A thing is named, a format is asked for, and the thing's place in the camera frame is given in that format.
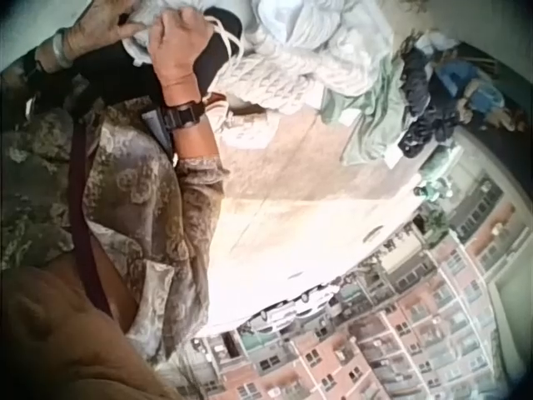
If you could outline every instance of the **watch strap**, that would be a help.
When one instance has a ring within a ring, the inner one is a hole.
[[[165,107],[163,120],[168,131],[189,128],[197,125],[206,113],[203,102],[187,102],[181,106]]]
[[[41,62],[35,58],[36,49],[27,52],[22,58],[22,68],[24,69],[24,77],[27,85],[33,89],[38,90],[44,78],[44,69]]]

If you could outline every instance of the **air conditioner unit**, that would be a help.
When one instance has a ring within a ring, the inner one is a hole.
[[[267,393],[270,398],[277,398],[278,396],[281,396],[281,389],[278,387],[274,387],[270,389]]]
[[[503,223],[499,222],[492,228],[492,236],[499,236],[501,233],[501,230],[503,229]]]
[[[335,351],[335,355],[339,359],[339,361],[345,361],[346,360],[346,356],[344,355],[342,350],[336,350]]]
[[[481,186],[481,191],[483,193],[488,193],[491,189],[492,189],[492,183],[490,183],[489,181],[483,183],[483,185]]]

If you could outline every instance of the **strap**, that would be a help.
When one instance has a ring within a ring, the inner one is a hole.
[[[82,209],[86,179],[86,141],[85,126],[75,120],[68,168],[68,216],[77,271],[85,288],[85,293],[94,307],[112,317],[111,308],[103,291],[97,264],[92,254],[91,235]]]

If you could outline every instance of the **blue cloth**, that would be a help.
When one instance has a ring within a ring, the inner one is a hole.
[[[482,83],[468,101],[472,110],[482,114],[488,114],[495,108],[503,108],[505,103],[503,94],[488,82]]]
[[[462,96],[468,83],[480,77],[477,68],[464,60],[447,62],[436,70],[436,75],[454,98]]]
[[[478,68],[470,62],[456,59],[439,67],[436,70],[436,76],[451,96],[460,98],[472,79],[481,77],[478,71]],[[503,108],[505,100],[501,92],[490,82],[483,82],[472,93],[468,104],[472,110],[488,114],[495,108]]]

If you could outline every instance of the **wrist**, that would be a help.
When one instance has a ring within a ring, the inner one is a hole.
[[[180,106],[189,102],[199,103],[202,100],[197,77],[192,72],[172,84],[162,86],[162,93],[168,107]]]
[[[82,52],[77,49],[78,45],[76,44],[80,43],[79,36],[80,34],[75,27],[70,27],[63,33],[63,54],[70,62],[82,56]]]

